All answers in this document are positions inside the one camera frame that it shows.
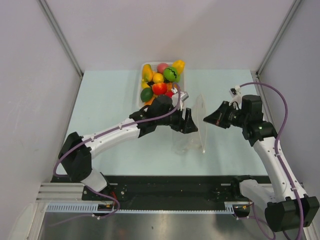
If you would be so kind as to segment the yellow toy lemon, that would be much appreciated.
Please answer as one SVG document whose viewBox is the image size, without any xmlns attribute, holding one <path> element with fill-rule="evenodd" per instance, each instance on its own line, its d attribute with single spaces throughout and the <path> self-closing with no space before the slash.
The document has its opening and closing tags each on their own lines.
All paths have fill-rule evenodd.
<svg viewBox="0 0 320 240">
<path fill-rule="evenodd" d="M 157 84 L 157 83 L 163 83 L 165 81 L 165 79 L 164 79 L 164 76 L 161 73 L 156 72 L 156 73 L 153 74 L 152 81 L 153 81 L 154 84 Z"/>
</svg>

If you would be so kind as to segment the green striped toy melon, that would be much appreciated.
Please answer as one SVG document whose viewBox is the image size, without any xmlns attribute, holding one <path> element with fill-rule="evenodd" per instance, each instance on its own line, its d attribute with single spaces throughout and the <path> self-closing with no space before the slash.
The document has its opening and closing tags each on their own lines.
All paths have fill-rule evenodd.
<svg viewBox="0 0 320 240">
<path fill-rule="evenodd" d="M 173 66 L 165 68 L 163 71 L 163 76 L 169 82 L 180 82 L 180 74 L 178 73 L 177 69 Z"/>
</svg>

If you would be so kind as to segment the orange yellow toy mango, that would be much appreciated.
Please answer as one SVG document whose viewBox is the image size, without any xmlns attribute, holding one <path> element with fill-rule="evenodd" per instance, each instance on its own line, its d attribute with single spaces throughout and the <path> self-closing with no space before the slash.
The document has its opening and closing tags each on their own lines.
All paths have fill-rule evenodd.
<svg viewBox="0 0 320 240">
<path fill-rule="evenodd" d="M 144 82 L 150 82 L 153 80 L 153 75 L 154 75 L 154 72 L 152 70 L 152 67 L 150 64 L 145 64 L 143 67 L 142 67 L 142 71 L 141 71 L 141 77 L 143 79 Z"/>
</svg>

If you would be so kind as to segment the red yellow toy apple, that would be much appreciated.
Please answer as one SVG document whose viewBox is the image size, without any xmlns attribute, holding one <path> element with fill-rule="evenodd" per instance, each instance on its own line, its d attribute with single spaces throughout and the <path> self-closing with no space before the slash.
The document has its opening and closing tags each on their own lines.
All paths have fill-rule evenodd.
<svg viewBox="0 0 320 240">
<path fill-rule="evenodd" d="M 164 82 L 155 83 L 152 85 L 154 95 L 164 95 L 167 92 L 167 84 Z"/>
</svg>

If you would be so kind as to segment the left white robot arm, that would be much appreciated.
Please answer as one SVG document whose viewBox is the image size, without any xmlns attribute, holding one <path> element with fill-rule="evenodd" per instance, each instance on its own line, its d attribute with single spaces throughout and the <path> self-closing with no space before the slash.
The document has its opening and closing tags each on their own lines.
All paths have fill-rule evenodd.
<svg viewBox="0 0 320 240">
<path fill-rule="evenodd" d="M 93 168 L 93 159 L 118 144 L 154 132 L 158 126 L 169 126 L 182 134 L 197 132 L 192 110 L 183 108 L 187 98 L 186 92 L 175 93 L 171 97 L 160 95 L 150 105 L 111 128 L 84 136 L 70 133 L 60 150 L 57 164 L 63 166 L 71 181 L 84 184 L 98 199 L 107 199 L 111 188 L 103 174 Z"/>
</svg>

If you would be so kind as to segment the red toy tomato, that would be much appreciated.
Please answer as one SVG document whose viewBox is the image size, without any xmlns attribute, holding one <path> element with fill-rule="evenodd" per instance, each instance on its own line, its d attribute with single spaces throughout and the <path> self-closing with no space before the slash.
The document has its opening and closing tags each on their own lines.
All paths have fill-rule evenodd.
<svg viewBox="0 0 320 240">
<path fill-rule="evenodd" d="M 171 97 L 174 95 L 174 93 L 173 93 L 172 91 L 167 91 L 167 92 L 165 93 L 165 95 L 166 95 L 167 97 L 171 98 Z"/>
</svg>

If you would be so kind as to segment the clear zip top bag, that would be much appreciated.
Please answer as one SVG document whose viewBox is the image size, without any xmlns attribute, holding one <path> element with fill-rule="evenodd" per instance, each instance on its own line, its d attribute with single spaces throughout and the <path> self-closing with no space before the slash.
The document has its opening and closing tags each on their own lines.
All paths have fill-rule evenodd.
<svg viewBox="0 0 320 240">
<path fill-rule="evenodd" d="M 206 103 L 202 94 L 199 94 L 191 107 L 188 130 L 195 127 L 195 131 L 183 134 L 172 133 L 172 150 L 180 155 L 186 154 L 189 150 L 198 150 L 201 154 L 206 152 L 207 125 L 203 121 L 207 115 Z"/>
</svg>

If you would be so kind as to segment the green toy lime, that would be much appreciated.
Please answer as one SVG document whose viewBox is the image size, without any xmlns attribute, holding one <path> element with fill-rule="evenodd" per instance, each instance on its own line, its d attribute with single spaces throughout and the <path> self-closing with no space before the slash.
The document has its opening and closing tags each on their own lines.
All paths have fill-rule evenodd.
<svg viewBox="0 0 320 240">
<path fill-rule="evenodd" d="M 143 103 L 149 101 L 153 96 L 154 93 L 151 87 L 143 89 L 140 93 L 140 99 Z"/>
</svg>

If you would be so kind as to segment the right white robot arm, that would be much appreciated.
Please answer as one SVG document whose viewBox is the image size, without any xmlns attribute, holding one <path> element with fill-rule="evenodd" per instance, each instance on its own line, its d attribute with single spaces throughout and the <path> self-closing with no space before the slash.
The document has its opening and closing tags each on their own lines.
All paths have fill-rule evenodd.
<svg viewBox="0 0 320 240">
<path fill-rule="evenodd" d="M 309 227 L 320 208 L 315 196 L 308 196 L 294 176 L 277 140 L 272 123 L 264 120 L 262 99 L 258 95 L 242 97 L 237 103 L 223 101 L 219 108 L 203 120 L 227 129 L 242 129 L 243 137 L 260 157 L 273 191 L 268 191 L 250 176 L 238 177 L 230 188 L 231 196 L 242 201 L 248 198 L 264 211 L 265 220 L 274 232 Z"/>
</svg>

